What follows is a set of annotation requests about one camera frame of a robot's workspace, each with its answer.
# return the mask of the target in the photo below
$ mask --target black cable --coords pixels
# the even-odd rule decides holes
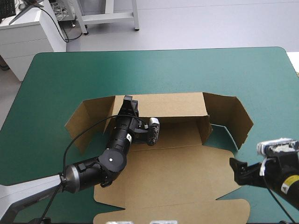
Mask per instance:
[[[105,118],[105,119],[103,119],[103,120],[100,120],[100,121],[94,123],[94,124],[91,125],[89,128],[85,129],[85,130],[82,131],[80,134],[78,134],[78,135],[77,135],[77,136],[76,136],[76,137],[69,143],[69,145],[66,147],[66,149],[65,149],[65,151],[64,151],[64,160],[63,160],[63,176],[64,176],[64,178],[65,178],[65,167],[66,167],[66,165],[65,165],[65,162],[66,162],[66,154],[67,154],[68,150],[70,149],[70,147],[72,146],[72,144],[73,144],[73,143],[74,143],[74,142],[75,142],[81,135],[83,135],[84,133],[88,132],[88,131],[89,131],[90,129],[92,129],[93,127],[97,126],[98,124],[100,124],[100,123],[102,123],[102,122],[104,122],[104,121],[106,121],[106,120],[108,120],[108,119],[110,119],[110,118],[116,118],[116,117],[130,117],[130,118],[135,118],[135,119],[137,119],[137,120],[143,122],[144,124],[146,124],[146,122],[143,121],[142,119],[140,119],[139,117],[132,116],[132,115],[122,115],[122,114],[112,115],[112,116],[110,116],[110,117],[107,117],[107,118]]]
[[[6,66],[2,66],[2,65],[0,65],[0,68],[2,68],[2,69],[7,69],[7,68],[8,68],[8,65],[6,65]]]
[[[63,31],[64,31],[64,33],[65,33],[65,35],[66,35],[66,40],[67,40],[67,41],[73,41],[73,40],[76,40],[76,39],[78,39],[80,36],[82,36],[82,34],[83,34],[83,33],[81,32],[81,34],[80,34],[79,36],[77,36],[77,37],[75,37],[75,38],[72,38],[72,39],[69,39],[69,37],[68,37],[68,35],[67,35],[67,33],[66,33],[64,27],[62,27],[62,29],[63,29]]]
[[[60,37],[62,38],[62,40],[63,40],[64,42],[69,43],[69,42],[72,41],[72,40],[76,40],[76,39],[78,39],[78,38],[82,35],[82,32],[81,32],[81,34],[80,34],[79,36],[77,36],[76,38],[73,38],[73,39],[69,39],[69,38],[67,38],[67,39],[65,39],[65,38],[62,36],[62,34],[60,33],[59,28],[58,28],[58,26],[56,25],[54,19],[52,18],[52,16],[51,16],[46,10],[44,10],[43,8],[41,8],[41,7],[39,7],[39,6],[36,6],[36,5],[32,4],[32,3],[31,3],[30,1],[28,1],[28,0],[24,0],[24,1],[27,2],[28,4],[33,5],[33,6],[36,7],[36,8],[39,8],[40,10],[42,10],[43,12],[45,12],[45,13],[50,17],[50,19],[51,19],[52,22],[54,23],[54,25],[55,25],[55,27],[56,27],[56,29],[57,29],[59,35],[60,35]]]
[[[268,186],[268,184],[266,182],[265,176],[263,176],[263,181],[265,183],[265,186],[266,186],[267,190],[269,191],[269,193],[271,194],[271,196],[273,197],[273,199],[276,201],[276,203],[280,206],[280,208],[282,209],[282,211],[284,211],[284,213],[289,217],[289,219],[292,221],[292,223],[296,223],[295,220],[291,217],[291,215],[287,212],[287,210],[283,207],[283,205],[276,198],[276,196],[273,194],[273,192],[270,190],[270,188],[269,188],[269,186]]]
[[[45,218],[45,216],[46,216],[46,214],[47,214],[47,212],[48,212],[48,210],[49,210],[49,208],[50,208],[50,206],[51,206],[51,204],[52,204],[52,202],[53,202],[53,200],[54,200],[54,198],[55,198],[56,194],[58,193],[59,188],[60,188],[61,186],[62,186],[62,183],[60,183],[60,184],[58,185],[58,187],[55,189],[55,191],[54,191],[54,193],[53,193],[53,195],[52,195],[52,197],[51,197],[51,199],[50,199],[50,201],[49,201],[49,203],[48,203],[48,205],[47,205],[45,211],[43,212],[42,217],[40,218],[40,222],[39,222],[39,224],[41,224],[42,221],[43,221],[43,219]]]

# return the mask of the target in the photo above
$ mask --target yellow label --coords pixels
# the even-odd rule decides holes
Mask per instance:
[[[289,176],[285,181],[284,181],[284,184],[285,185],[288,185],[289,187],[295,183],[296,181],[299,181],[299,175],[292,175],[292,176]]]

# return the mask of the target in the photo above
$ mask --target unfolded cardboard box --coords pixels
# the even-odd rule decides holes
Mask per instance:
[[[71,137],[98,120],[118,113],[124,96],[83,101],[66,124]],[[203,146],[211,124],[226,126],[238,148],[253,123],[237,97],[211,93],[133,95],[139,115],[160,120],[156,145],[133,144],[126,168],[111,186],[95,186],[97,202],[125,208],[98,214],[95,224],[178,220],[179,224],[246,223],[250,206],[243,200],[216,201],[235,190],[230,151]],[[114,120],[103,123],[75,143],[84,152],[95,132],[109,131]]]

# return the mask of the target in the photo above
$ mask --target white desk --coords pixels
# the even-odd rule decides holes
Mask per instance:
[[[83,15],[79,0],[72,0],[75,14],[83,34],[88,34],[87,25],[120,21],[134,21],[135,30],[139,30],[138,10],[136,0],[132,0],[132,12],[114,13],[114,0],[106,0],[105,14]]]
[[[52,16],[59,27],[48,0],[44,0],[41,5],[44,5],[43,9]],[[13,18],[8,17],[0,23],[0,55],[22,81],[34,55],[41,52],[65,51],[66,43],[61,39],[50,17],[38,8],[29,10],[9,25]]]

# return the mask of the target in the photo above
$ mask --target gray floor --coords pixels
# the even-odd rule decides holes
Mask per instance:
[[[85,14],[104,9],[102,0],[80,0]],[[138,0],[141,29],[131,22],[90,25],[89,35],[68,51],[196,49],[280,46],[299,51],[299,0]],[[115,0],[115,10],[131,9]],[[80,33],[69,30],[69,38]],[[0,70],[0,127],[20,82]]]

